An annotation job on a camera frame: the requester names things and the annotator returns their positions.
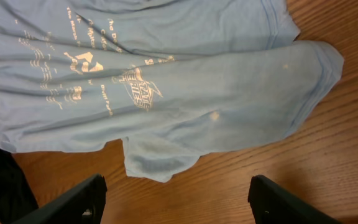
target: wrinkled fabric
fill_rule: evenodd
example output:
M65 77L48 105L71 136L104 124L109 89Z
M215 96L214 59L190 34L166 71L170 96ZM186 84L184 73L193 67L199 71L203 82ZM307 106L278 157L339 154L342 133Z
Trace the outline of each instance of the wrinkled fabric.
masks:
M165 182L209 152L296 131L341 76L285 1L0 1L0 148L89 152L122 138Z

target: black cloth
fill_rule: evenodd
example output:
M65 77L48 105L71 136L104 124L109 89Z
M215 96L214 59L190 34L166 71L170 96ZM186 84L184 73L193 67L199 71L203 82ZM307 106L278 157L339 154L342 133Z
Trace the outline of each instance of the black cloth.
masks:
M38 209L21 168L10 153L0 150L0 222L12 223Z

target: wooden table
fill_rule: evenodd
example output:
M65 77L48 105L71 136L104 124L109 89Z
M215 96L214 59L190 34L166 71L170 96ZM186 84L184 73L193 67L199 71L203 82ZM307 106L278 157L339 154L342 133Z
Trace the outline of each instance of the wooden table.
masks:
M344 56L342 80L284 141L210 154L160 184L126 177L121 141L99 152L17 154L40 206L99 172L108 185L103 223L254 223L250 178L263 174L344 223L358 223L358 0L288 0L299 39Z

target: printed logo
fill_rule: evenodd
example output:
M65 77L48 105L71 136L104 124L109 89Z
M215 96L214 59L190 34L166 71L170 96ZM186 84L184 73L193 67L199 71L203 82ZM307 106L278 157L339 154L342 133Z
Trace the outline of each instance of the printed logo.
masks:
M118 82L124 84L134 104L147 111L153 107L154 94L163 97L153 82L143 80L140 68L126 71L118 77Z

